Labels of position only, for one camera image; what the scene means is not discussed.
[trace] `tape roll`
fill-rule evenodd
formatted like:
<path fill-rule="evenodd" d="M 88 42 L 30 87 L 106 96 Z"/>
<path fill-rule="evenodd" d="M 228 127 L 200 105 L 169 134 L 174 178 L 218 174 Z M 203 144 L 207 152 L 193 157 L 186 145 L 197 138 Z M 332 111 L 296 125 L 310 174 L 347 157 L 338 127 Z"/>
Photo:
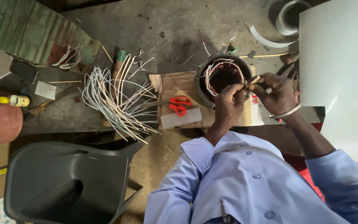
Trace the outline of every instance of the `tape roll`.
<path fill-rule="evenodd" d="M 298 26 L 291 26 L 285 20 L 287 12 L 299 4 L 307 7 L 307 9 L 311 8 L 311 5 L 309 3 L 302 0 L 295 0 L 285 4 L 285 6 L 281 9 L 280 13 L 278 14 L 276 18 L 276 28 L 282 35 L 293 36 L 299 33 L 299 24 Z"/>

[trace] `small bottle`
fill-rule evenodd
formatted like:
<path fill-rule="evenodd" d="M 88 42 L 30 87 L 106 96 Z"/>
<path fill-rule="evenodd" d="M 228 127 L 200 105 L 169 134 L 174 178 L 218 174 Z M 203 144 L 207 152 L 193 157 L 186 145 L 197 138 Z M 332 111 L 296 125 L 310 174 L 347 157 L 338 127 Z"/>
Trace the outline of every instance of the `small bottle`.
<path fill-rule="evenodd" d="M 28 106 L 30 104 L 30 99 L 28 96 L 21 95 L 10 95 L 8 97 L 1 96 L 0 103 L 9 103 L 11 106 Z"/>

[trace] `red scissors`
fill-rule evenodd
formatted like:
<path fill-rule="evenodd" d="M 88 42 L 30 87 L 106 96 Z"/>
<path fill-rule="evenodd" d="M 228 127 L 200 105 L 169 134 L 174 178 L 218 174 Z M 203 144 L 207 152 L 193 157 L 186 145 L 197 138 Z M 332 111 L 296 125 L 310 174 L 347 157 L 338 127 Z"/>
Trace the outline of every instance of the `red scissors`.
<path fill-rule="evenodd" d="M 169 104 L 168 107 L 175 110 L 176 114 L 179 117 L 183 117 L 186 114 L 186 108 L 184 106 L 182 106 L 181 104 L 191 105 L 191 100 L 185 96 L 175 96 L 175 97 L 172 97 L 172 98 L 166 99 L 166 100 L 160 100 L 160 101 L 141 104 L 140 108 L 156 106 L 156 105 L 161 105 L 161 104 L 167 104 L 167 103 Z"/>

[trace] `light blue shirt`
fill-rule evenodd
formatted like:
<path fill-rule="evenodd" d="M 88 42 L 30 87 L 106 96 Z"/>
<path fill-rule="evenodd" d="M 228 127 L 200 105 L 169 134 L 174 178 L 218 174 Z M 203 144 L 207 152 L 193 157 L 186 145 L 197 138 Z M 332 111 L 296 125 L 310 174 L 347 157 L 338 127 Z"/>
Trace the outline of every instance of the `light blue shirt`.
<path fill-rule="evenodd" d="M 214 148 L 205 138 L 187 141 L 175 166 L 148 196 L 146 224 L 358 223 L 358 164 L 336 150 L 306 160 L 313 183 L 288 165 L 271 143 L 227 132 Z"/>

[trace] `red chair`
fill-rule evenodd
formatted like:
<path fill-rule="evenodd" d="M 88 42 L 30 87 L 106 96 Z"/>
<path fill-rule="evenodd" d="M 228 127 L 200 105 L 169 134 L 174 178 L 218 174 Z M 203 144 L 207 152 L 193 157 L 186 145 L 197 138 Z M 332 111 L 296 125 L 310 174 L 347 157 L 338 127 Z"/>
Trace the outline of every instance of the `red chair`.
<path fill-rule="evenodd" d="M 323 126 L 322 123 L 316 123 L 312 124 L 318 131 L 321 131 L 321 127 Z M 324 196 L 321 193 L 320 189 L 316 186 L 314 186 L 313 181 L 311 180 L 311 176 L 309 173 L 309 170 L 306 167 L 305 164 L 305 157 L 296 157 L 296 156 L 290 156 L 283 154 L 284 160 L 289 163 L 295 170 L 299 172 L 303 178 L 311 185 L 313 190 L 317 193 L 317 195 L 324 201 Z"/>

